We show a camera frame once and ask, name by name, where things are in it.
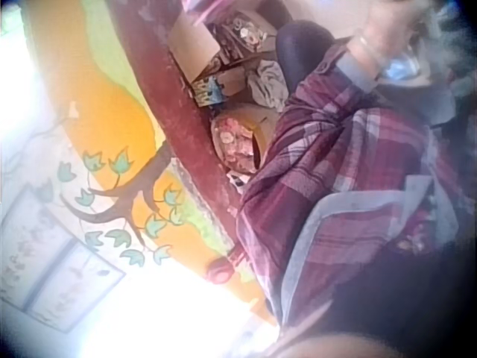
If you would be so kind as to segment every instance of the bracelet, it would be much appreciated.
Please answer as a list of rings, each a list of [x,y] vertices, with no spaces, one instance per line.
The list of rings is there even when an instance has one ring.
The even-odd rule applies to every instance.
[[[366,37],[364,37],[361,31],[358,31],[356,33],[356,36],[358,37],[359,43],[362,44],[364,50],[378,63],[378,65],[382,69],[388,67],[390,59],[386,58],[386,56],[381,54],[381,52],[379,52],[372,45],[370,45],[370,43],[368,42]]]

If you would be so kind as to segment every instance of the plaid shirt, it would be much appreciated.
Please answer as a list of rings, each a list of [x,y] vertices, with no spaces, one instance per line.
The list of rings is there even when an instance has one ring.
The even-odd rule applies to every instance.
[[[353,61],[333,47],[299,85],[238,213],[239,240],[285,328],[383,245],[423,253],[458,228],[461,190],[433,133],[383,107]]]

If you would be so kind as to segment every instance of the cloth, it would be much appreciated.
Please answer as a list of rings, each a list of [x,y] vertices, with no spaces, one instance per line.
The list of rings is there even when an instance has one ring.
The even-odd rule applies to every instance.
[[[288,89],[277,62],[261,60],[256,73],[248,74],[247,83],[257,104],[275,108],[279,113],[283,111],[288,98]]]
[[[383,107],[358,64],[343,64],[350,61],[343,53],[344,47],[333,46],[288,100],[238,212],[238,237],[284,329],[326,303],[337,284],[385,245],[431,251],[445,243],[433,240],[442,225],[455,232],[460,217],[456,173],[429,127]],[[408,199],[409,190],[420,190],[418,200]],[[363,191],[356,203],[336,197]],[[371,192],[375,198],[366,203]],[[449,220],[435,219],[437,198]],[[303,234],[312,238],[308,247],[295,251],[310,213],[325,200],[318,222]],[[293,255],[303,264],[294,291],[282,292]]]

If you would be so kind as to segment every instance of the shirt cuff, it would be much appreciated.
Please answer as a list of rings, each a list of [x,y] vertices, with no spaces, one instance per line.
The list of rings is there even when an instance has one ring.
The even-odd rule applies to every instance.
[[[358,61],[346,52],[336,63],[336,66],[363,92],[370,93],[377,86],[377,81],[372,79],[359,65]]]

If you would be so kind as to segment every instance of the person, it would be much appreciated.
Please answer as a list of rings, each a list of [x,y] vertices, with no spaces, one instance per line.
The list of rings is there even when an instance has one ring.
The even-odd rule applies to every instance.
[[[455,238],[475,198],[429,124],[375,91],[430,6],[375,0],[341,45],[278,33],[292,94],[237,215],[281,327],[266,357],[429,357],[471,296],[474,241]]]

